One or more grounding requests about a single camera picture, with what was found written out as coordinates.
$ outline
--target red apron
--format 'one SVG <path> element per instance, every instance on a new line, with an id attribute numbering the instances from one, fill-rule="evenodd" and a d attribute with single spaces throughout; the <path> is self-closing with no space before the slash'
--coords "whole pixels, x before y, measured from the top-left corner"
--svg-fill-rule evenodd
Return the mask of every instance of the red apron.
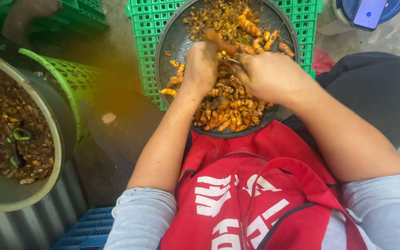
<path id="1" fill-rule="evenodd" d="M 285 125 L 235 139 L 192 131 L 192 141 L 161 249 L 319 250 L 337 209 L 347 221 L 347 250 L 367 250 L 325 163 Z"/>

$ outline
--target dark round tray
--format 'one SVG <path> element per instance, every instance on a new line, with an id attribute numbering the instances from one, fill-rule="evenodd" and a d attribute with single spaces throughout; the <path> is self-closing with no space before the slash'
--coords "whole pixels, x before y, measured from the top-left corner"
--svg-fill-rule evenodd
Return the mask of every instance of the dark round tray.
<path id="1" fill-rule="evenodd" d="M 188 48 L 192 47 L 193 42 L 189 39 L 189 33 L 186 30 L 188 24 L 183 23 L 185 17 L 191 16 L 190 12 L 197 13 L 200 8 L 203 8 L 205 2 L 203 0 L 187 0 L 182 4 L 175 12 L 171 15 L 166 25 L 158 38 L 156 55 L 155 55 L 155 77 L 156 83 L 159 90 L 162 90 L 166 83 L 169 82 L 170 77 L 177 75 L 177 69 L 170 65 L 170 60 L 176 60 L 180 63 L 184 63 L 184 57 L 188 54 Z M 261 0 L 253 1 L 248 5 L 251 9 L 256 9 L 260 15 L 261 27 L 268 27 L 271 25 L 271 31 L 276 29 L 281 30 L 281 37 L 283 41 L 287 41 L 293 45 L 294 54 L 296 54 L 295 61 L 300 64 L 300 46 L 297 38 L 297 32 L 294 30 L 291 21 L 286 16 L 284 11 L 275 4 L 272 0 Z M 272 51 L 277 51 L 279 40 L 271 46 Z M 171 56 L 166 56 L 165 51 L 170 51 Z M 161 95 L 163 103 L 166 107 L 169 107 L 172 103 L 173 98 L 168 95 Z M 257 126 L 249 127 L 240 132 L 231 132 L 228 127 L 224 131 L 217 131 L 217 128 L 204 131 L 201 127 L 194 125 L 191 128 L 199 134 L 205 134 L 214 138 L 237 138 L 256 132 L 263 128 L 272 120 L 277 118 L 277 114 L 281 109 L 280 105 L 274 105 L 272 109 L 266 109 L 264 111 L 263 118 Z"/>

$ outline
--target left hand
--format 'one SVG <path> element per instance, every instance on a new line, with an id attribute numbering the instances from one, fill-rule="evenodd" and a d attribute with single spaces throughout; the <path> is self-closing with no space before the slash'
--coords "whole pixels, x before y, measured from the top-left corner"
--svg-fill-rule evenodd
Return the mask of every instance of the left hand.
<path id="1" fill-rule="evenodd" d="M 200 100 L 212 89 L 217 80 L 216 45 L 210 42 L 195 43 L 187 51 L 180 94 L 189 94 Z"/>

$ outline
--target corrugated metal sheet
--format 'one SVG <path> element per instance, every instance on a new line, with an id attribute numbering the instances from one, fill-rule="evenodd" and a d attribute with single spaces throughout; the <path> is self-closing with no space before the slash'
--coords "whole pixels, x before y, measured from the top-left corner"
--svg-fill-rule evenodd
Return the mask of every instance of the corrugated metal sheet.
<path id="1" fill-rule="evenodd" d="M 0 250 L 47 250 L 87 211 L 72 160 L 54 189 L 25 209 L 0 213 Z"/>

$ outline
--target forearm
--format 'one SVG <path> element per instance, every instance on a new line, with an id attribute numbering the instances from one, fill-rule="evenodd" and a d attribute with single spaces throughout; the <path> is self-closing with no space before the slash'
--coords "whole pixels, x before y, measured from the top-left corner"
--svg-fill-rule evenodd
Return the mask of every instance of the forearm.
<path id="1" fill-rule="evenodd" d="M 174 194 L 192 116 L 201 101 L 192 96 L 180 90 L 141 152 L 128 189 L 152 187 Z"/>
<path id="2" fill-rule="evenodd" d="M 288 104 L 306 124 L 332 173 L 340 181 L 400 174 L 400 154 L 371 124 L 314 81 Z"/>

